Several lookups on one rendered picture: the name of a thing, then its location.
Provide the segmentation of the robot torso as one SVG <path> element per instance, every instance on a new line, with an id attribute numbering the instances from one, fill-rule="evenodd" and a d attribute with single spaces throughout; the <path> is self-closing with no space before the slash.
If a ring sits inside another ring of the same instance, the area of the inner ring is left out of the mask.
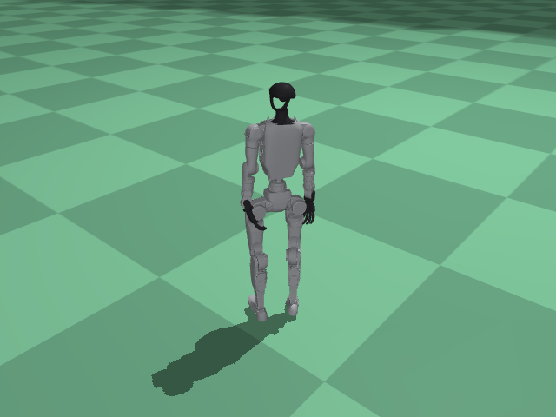
<path id="1" fill-rule="evenodd" d="M 290 118 L 290 117 L 289 117 Z M 269 185 L 263 191 L 268 200 L 266 212 L 282 212 L 291 208 L 291 190 L 283 178 L 292 177 L 299 164 L 303 128 L 294 116 L 293 124 L 276 125 L 267 118 L 264 133 L 259 140 L 259 159 Z"/>

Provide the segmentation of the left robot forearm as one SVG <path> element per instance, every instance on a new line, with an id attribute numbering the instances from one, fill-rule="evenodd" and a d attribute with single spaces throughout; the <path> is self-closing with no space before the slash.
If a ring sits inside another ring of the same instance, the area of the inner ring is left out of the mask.
<path id="1" fill-rule="evenodd" d="M 248 165 L 244 162 L 242 165 L 242 192 L 241 192 L 242 207 L 244 207 L 243 202 L 245 200 L 249 200 L 252 205 L 251 197 L 253 195 L 254 183 L 255 183 L 255 178 L 251 175 L 248 175 Z"/>

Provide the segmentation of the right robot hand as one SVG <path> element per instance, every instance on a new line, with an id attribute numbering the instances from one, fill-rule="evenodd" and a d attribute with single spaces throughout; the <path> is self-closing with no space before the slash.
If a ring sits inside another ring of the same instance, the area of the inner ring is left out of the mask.
<path id="1" fill-rule="evenodd" d="M 313 203 L 314 198 L 315 198 L 315 192 L 314 191 L 312 192 L 311 199 L 304 196 L 304 200 L 305 200 L 305 203 L 307 204 L 307 207 L 306 207 L 306 211 L 303 213 L 304 217 L 306 215 L 306 218 L 305 218 L 303 224 L 305 224 L 305 223 L 306 224 L 311 224 L 314 221 L 314 212 L 315 212 L 315 207 L 314 207 L 314 203 Z M 308 215 L 308 213 L 309 213 L 309 215 Z M 311 217 L 312 217 L 312 220 L 311 220 Z M 306 222 L 306 221 L 308 221 L 308 222 Z"/>

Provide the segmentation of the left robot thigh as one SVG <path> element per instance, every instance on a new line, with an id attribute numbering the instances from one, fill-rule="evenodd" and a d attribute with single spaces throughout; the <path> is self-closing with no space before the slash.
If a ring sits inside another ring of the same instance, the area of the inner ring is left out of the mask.
<path id="1" fill-rule="evenodd" d="M 266 215 L 266 211 L 268 209 L 268 200 L 265 196 L 252 199 L 252 212 L 255 216 L 255 219 L 259 222 L 258 225 L 264 227 L 263 218 Z M 245 223 L 246 223 L 246 231 L 248 237 L 248 247 L 250 258 L 252 255 L 255 255 L 258 261 L 258 270 L 262 270 L 268 266 L 268 256 L 266 253 L 263 252 L 262 247 L 262 240 L 263 240 L 263 230 L 259 230 L 255 227 L 255 225 L 249 220 L 247 213 L 245 212 Z"/>

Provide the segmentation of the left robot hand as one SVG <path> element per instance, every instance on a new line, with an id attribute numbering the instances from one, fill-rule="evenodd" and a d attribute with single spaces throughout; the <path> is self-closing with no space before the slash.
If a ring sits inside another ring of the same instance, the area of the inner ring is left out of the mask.
<path id="1" fill-rule="evenodd" d="M 247 216 L 248 216 L 249 220 L 255 225 L 255 227 L 256 227 L 257 229 L 259 229 L 259 230 L 265 230 L 265 229 L 267 229 L 267 228 L 265 228 L 265 227 L 261 227 L 261 226 L 258 225 L 257 222 L 259 222 L 259 221 L 257 221 L 257 220 L 255 219 L 255 216 L 254 216 L 254 214 L 253 214 L 253 212 L 252 212 L 253 206 L 251 205 L 250 201 L 249 201 L 249 200 L 245 200 L 245 201 L 243 202 L 243 205 L 244 205 L 244 207 L 245 207 L 245 209 L 244 209 L 243 211 L 247 213 Z"/>

